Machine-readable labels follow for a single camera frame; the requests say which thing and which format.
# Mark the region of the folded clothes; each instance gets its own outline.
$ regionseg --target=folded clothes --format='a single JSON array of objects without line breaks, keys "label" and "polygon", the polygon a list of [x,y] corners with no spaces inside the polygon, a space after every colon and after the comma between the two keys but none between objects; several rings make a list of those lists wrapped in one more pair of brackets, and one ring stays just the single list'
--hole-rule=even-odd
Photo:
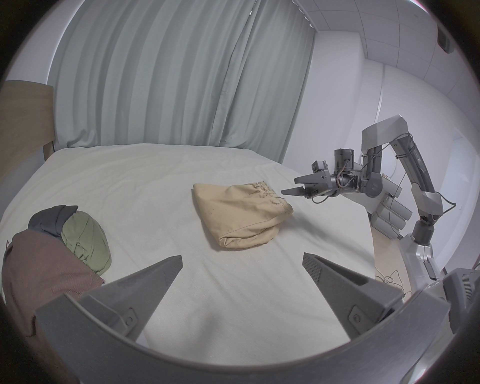
[{"label": "folded clothes", "polygon": [[61,238],[99,276],[112,264],[105,232],[89,214],[77,211],[70,216],[63,225]]},{"label": "folded clothes", "polygon": [[224,187],[194,184],[202,219],[218,244],[249,248],[273,239],[293,208],[264,182]]},{"label": "folded clothes", "polygon": [[65,221],[77,212],[77,205],[57,205],[34,214],[28,222],[28,229],[45,232],[59,238]]},{"label": "folded clothes", "polygon": [[68,293],[75,300],[103,279],[53,236],[27,229],[17,233],[1,271],[7,310],[37,359],[62,383],[78,380],[64,365],[36,323],[35,310]]}]

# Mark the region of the green folded garment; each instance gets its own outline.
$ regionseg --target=green folded garment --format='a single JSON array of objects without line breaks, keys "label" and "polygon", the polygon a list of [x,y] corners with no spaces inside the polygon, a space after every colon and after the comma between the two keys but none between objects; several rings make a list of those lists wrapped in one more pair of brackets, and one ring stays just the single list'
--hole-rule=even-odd
[{"label": "green folded garment", "polygon": [[101,276],[112,264],[107,237],[87,213],[77,211],[63,224],[61,238],[75,256]]}]

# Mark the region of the dark blue folded garment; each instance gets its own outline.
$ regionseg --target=dark blue folded garment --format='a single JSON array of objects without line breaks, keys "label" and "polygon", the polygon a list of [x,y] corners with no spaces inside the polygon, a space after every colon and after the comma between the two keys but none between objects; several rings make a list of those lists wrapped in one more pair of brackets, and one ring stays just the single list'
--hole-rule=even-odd
[{"label": "dark blue folded garment", "polygon": [[61,237],[63,224],[77,212],[78,205],[57,205],[37,212],[28,222],[28,229],[47,233],[56,238]]}]

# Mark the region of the maroon cloth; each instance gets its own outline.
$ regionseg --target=maroon cloth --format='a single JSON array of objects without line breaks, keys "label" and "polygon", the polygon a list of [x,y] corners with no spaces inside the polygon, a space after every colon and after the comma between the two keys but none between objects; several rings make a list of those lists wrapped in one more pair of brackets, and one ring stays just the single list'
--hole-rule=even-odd
[{"label": "maroon cloth", "polygon": [[77,382],[37,329],[35,310],[62,293],[78,300],[84,292],[101,286],[103,279],[62,241],[31,229],[13,237],[1,275],[7,309],[36,356],[61,382]]}]

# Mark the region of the white bed sheet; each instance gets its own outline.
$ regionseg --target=white bed sheet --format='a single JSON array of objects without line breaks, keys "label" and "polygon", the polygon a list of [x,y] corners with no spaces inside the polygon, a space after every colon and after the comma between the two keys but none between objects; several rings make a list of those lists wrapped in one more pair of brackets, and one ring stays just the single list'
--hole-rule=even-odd
[{"label": "white bed sheet", "polygon": [[78,205],[102,226],[112,253],[106,282],[181,254],[183,269],[147,324],[149,346],[186,360],[259,365],[348,342],[302,267],[311,252],[374,277],[365,209],[339,196],[316,206],[287,196],[294,214],[268,244],[220,248],[202,223],[194,183],[265,180],[277,193],[298,176],[250,150],[160,144],[55,152],[7,208],[0,244],[35,212]]}]

